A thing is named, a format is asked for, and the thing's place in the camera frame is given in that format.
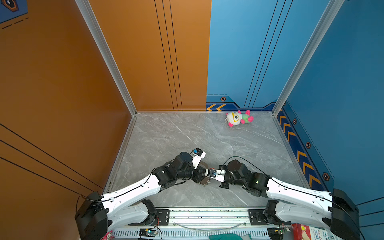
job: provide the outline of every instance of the plush toy head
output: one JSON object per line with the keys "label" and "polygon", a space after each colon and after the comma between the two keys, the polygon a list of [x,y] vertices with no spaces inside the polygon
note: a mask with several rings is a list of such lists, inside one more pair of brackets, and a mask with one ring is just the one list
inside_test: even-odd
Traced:
{"label": "plush toy head", "polygon": [[240,111],[227,113],[227,122],[230,127],[239,125],[241,119],[243,119],[243,116]]}

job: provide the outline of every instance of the gray marble tile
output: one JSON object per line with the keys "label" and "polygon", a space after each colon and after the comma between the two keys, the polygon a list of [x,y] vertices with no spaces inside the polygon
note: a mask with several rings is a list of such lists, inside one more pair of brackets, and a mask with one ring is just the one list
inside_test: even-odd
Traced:
{"label": "gray marble tile", "polygon": [[[251,112],[251,116],[255,118],[252,123],[229,127],[225,113],[138,114],[113,190],[142,179],[153,168],[196,147],[207,153],[203,161],[209,167],[218,168],[227,158],[241,156],[271,176],[303,186],[272,114]],[[206,187],[188,180],[148,199],[156,207],[265,206],[267,202],[239,186],[218,186],[214,180]]]}

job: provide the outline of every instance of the pink object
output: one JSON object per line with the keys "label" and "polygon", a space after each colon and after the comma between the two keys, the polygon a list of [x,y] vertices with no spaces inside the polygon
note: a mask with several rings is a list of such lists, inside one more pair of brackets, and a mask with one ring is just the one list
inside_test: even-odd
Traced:
{"label": "pink object", "polygon": [[112,231],[107,232],[107,234],[101,239],[101,240],[111,240],[114,239],[115,237],[112,236]]}

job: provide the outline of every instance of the blue wall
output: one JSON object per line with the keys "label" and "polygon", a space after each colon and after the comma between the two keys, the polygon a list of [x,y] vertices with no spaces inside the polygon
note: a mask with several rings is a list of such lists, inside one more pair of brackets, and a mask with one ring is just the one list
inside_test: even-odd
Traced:
{"label": "blue wall", "polygon": [[207,94],[246,108],[275,101],[328,2],[212,0]]}
{"label": "blue wall", "polygon": [[[334,176],[356,203],[384,196],[384,1],[345,1],[288,98]],[[358,206],[384,210],[384,199]],[[384,212],[360,225],[384,222]],[[364,227],[383,239],[384,225]]]}
{"label": "blue wall", "polygon": [[0,2],[0,23],[6,22],[10,19],[28,13],[26,0],[17,0],[17,7],[19,8],[19,10],[15,12],[9,10],[6,6],[2,4],[2,2],[3,1]]}

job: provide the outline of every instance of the yellow chevron arrow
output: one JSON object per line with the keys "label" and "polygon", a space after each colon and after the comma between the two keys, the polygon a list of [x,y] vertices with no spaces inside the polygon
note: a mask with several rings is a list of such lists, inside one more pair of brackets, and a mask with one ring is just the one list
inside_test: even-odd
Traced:
{"label": "yellow chevron arrow", "polygon": [[296,136],[296,134],[294,133],[294,132],[290,132],[290,131],[288,131],[288,142],[289,142],[289,136],[291,136],[291,135],[293,135],[293,136]]}
{"label": "yellow chevron arrow", "polygon": [[285,133],[285,127],[290,127],[291,125],[289,125],[288,123],[284,123],[283,126],[284,126],[284,133]]}
{"label": "yellow chevron arrow", "polygon": [[281,119],[282,118],[286,118],[286,116],[283,116],[283,115],[280,116],[280,125],[281,125]]}
{"label": "yellow chevron arrow", "polygon": [[300,151],[297,151],[297,161],[300,162],[300,155],[301,156],[304,156],[304,157],[307,157],[307,155],[303,152],[300,152]]}
{"label": "yellow chevron arrow", "polygon": [[315,182],[318,182],[319,184],[321,184],[321,182],[320,182],[319,179],[315,178],[314,176],[312,176],[312,175],[310,174],[310,187],[312,187],[312,180],[315,180]]}
{"label": "yellow chevron arrow", "polygon": [[221,105],[220,107],[216,108],[217,111],[221,111],[220,108],[224,107],[225,104]]}
{"label": "yellow chevron arrow", "polygon": [[311,165],[309,165],[309,164],[306,163],[306,162],[303,162],[303,173],[304,173],[304,175],[305,175],[305,167],[309,167],[310,169],[313,170],[313,167],[312,167]]}
{"label": "yellow chevron arrow", "polygon": [[212,104],[209,108],[207,108],[208,111],[212,111],[211,108],[215,106],[216,104]]}

